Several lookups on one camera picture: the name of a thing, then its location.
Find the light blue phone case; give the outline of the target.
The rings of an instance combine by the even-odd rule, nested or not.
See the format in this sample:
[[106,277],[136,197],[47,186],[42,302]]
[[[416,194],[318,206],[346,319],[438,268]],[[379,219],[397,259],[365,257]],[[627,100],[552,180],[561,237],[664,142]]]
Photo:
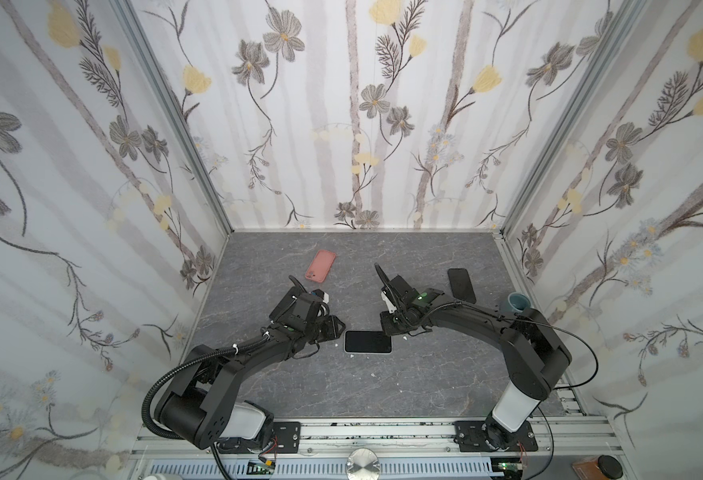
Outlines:
[[344,350],[349,354],[387,355],[393,352],[393,342],[383,331],[353,330],[345,333]]

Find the black phone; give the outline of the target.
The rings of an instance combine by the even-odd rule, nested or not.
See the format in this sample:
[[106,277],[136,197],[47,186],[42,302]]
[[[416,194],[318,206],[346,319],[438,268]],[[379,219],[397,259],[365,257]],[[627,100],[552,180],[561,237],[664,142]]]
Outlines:
[[295,304],[296,298],[293,295],[284,297],[269,315],[271,322],[279,321]]

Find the pink phone case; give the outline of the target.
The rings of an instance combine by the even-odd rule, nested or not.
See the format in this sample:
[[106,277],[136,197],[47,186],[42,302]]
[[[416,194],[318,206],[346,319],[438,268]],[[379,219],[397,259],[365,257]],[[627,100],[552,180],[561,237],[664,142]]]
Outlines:
[[308,267],[305,278],[307,280],[324,283],[337,259],[337,254],[329,250],[319,250]]

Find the black phone case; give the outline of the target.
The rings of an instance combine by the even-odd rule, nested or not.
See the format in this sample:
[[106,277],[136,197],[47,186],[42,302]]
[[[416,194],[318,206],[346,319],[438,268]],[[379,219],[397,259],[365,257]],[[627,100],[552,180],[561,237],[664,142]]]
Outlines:
[[475,304],[477,302],[477,295],[475,295],[473,282],[471,282],[471,276],[469,276],[467,269],[449,268],[447,278],[449,278],[453,298],[465,303]]

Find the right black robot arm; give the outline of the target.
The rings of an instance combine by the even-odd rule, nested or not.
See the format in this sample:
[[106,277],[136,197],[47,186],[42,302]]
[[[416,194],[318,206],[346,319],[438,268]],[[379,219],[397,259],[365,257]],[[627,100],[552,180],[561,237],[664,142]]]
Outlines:
[[539,310],[503,313],[481,307],[439,289],[419,291],[401,276],[389,277],[375,264],[381,280],[381,329],[389,337],[418,336],[435,328],[479,339],[499,350],[509,383],[491,413],[473,433],[457,432],[457,442],[483,452],[509,451],[523,445],[529,416],[557,390],[573,362],[563,334],[587,345],[579,335],[549,324]]

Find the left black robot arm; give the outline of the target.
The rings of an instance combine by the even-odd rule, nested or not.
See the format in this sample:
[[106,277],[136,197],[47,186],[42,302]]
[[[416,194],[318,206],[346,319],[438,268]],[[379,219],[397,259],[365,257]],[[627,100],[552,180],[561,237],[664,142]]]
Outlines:
[[253,448],[276,443],[272,414],[252,402],[238,401],[245,380],[273,364],[299,359],[306,346],[320,347],[346,330],[344,322],[331,314],[329,294],[307,290],[294,276],[289,280],[292,287],[259,336],[225,348],[194,347],[183,363],[150,387],[142,403],[147,430],[211,450],[225,479],[232,476],[222,459],[222,440],[236,438]]

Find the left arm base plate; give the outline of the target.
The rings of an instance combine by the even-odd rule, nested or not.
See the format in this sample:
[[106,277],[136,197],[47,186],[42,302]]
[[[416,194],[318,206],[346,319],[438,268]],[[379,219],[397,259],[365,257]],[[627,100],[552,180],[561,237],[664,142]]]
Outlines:
[[297,421],[275,422],[268,434],[256,439],[222,438],[217,444],[221,454],[297,454],[299,452],[302,424]]

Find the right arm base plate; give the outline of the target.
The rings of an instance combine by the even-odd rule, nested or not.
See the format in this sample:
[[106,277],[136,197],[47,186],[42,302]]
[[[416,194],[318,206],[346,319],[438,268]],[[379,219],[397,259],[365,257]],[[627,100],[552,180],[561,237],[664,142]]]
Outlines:
[[516,432],[509,432],[495,420],[456,421],[453,441],[463,453],[521,453],[538,452],[537,438],[529,421],[523,422]]

